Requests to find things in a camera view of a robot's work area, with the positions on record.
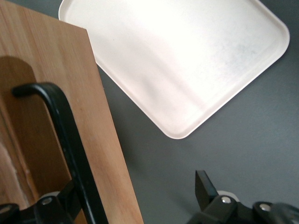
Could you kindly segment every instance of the white tray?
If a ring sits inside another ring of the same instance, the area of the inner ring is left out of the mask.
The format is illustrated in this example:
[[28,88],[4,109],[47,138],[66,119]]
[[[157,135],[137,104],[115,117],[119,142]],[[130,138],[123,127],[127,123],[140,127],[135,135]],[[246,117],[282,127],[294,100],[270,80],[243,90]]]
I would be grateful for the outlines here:
[[287,27],[257,0],[63,0],[96,63],[181,139],[279,59]]

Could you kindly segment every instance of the gray table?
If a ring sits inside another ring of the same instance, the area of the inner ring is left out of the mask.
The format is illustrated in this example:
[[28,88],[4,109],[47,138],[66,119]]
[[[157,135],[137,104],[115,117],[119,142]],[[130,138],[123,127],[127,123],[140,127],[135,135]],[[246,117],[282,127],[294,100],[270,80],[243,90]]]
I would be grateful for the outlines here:
[[[58,17],[61,0],[10,0]],[[195,170],[242,203],[299,207],[299,1],[262,0],[289,28],[287,52],[190,136],[166,137],[99,68],[146,224],[186,224],[199,211]]]

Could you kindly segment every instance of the metal screw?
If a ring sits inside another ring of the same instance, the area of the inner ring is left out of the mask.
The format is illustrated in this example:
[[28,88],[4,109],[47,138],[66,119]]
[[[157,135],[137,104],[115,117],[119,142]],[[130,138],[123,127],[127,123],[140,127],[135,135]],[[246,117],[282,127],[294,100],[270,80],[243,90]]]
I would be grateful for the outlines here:
[[47,197],[47,198],[43,199],[42,205],[47,205],[47,204],[51,203],[51,201],[52,201],[52,198],[51,197]]
[[5,213],[5,212],[8,212],[11,208],[12,208],[12,205],[11,205],[11,204],[5,206],[4,208],[2,208],[2,209],[0,210],[0,214],[3,214],[3,213]]
[[270,211],[271,210],[271,207],[267,204],[260,204],[260,208],[263,211]]
[[231,199],[229,197],[226,197],[226,196],[223,196],[221,198],[222,202],[225,203],[225,204],[230,204],[232,203]]

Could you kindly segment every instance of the black clamp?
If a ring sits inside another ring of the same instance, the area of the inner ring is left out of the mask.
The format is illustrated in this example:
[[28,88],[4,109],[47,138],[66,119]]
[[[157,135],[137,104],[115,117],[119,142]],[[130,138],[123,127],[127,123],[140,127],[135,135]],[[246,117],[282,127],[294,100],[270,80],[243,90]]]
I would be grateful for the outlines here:
[[28,209],[19,211],[16,204],[1,205],[0,224],[73,223],[79,212],[77,205],[83,209],[88,224],[107,224],[108,220],[65,94],[53,83],[25,84],[13,88],[12,94],[15,97],[37,94],[44,100],[72,181],[57,197],[43,198]]
[[188,224],[299,224],[299,209],[285,203],[256,202],[252,208],[218,195],[206,172],[196,171],[199,212]]

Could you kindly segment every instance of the wooden board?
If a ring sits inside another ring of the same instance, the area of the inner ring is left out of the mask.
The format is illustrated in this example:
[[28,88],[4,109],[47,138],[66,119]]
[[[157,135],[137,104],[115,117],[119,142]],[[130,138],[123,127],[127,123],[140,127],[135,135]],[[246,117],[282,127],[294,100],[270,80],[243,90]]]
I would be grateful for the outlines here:
[[69,100],[109,223],[143,223],[86,30],[0,0],[0,33],[1,152],[23,204],[60,190],[69,175],[42,101],[9,90],[53,82]]

